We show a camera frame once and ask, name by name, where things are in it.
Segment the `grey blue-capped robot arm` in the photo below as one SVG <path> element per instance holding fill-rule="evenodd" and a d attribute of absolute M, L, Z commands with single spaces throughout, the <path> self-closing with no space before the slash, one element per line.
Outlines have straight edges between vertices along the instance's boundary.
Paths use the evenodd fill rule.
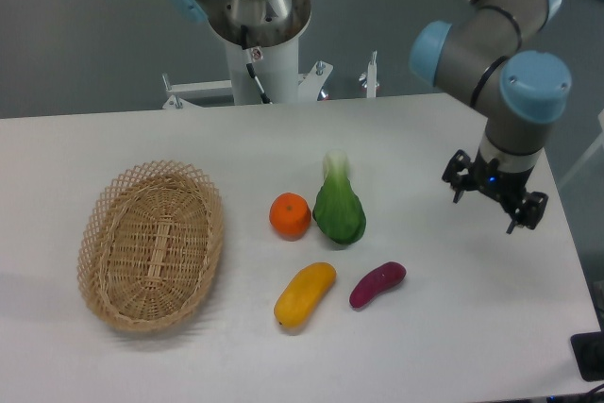
<path fill-rule="evenodd" d="M 298 72 L 298 38 L 310 22 L 310 0 L 170 0 L 194 23 L 208 23 L 225 45 L 239 105 L 311 103 L 329 68 Z M 458 151 L 443 179 L 456 196 L 477 191 L 510 216 L 511 228 L 540 223 L 547 196 L 527 181 L 572 85 L 567 66 L 524 42 L 555 16 L 562 0 L 467 0 L 475 15 L 461 25 L 437 21 L 414 41 L 409 65 L 427 84 L 482 114 L 478 152 Z"/>

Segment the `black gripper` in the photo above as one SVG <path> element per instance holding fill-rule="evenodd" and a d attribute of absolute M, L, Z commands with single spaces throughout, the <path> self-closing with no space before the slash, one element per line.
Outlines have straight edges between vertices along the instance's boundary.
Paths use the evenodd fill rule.
<path fill-rule="evenodd" d="M 446 165 L 442 180 L 454 192 L 455 204 L 465 192 L 471 191 L 496 201 L 511 218 L 507 234 L 512 234 L 516 227 L 534 230 L 545 214 L 548 195 L 527 191 L 526 183 L 532 170 L 509 173 L 500 170 L 499 164 L 497 158 L 485 159 L 481 151 L 472 162 L 463 150 L 458 150 Z"/>

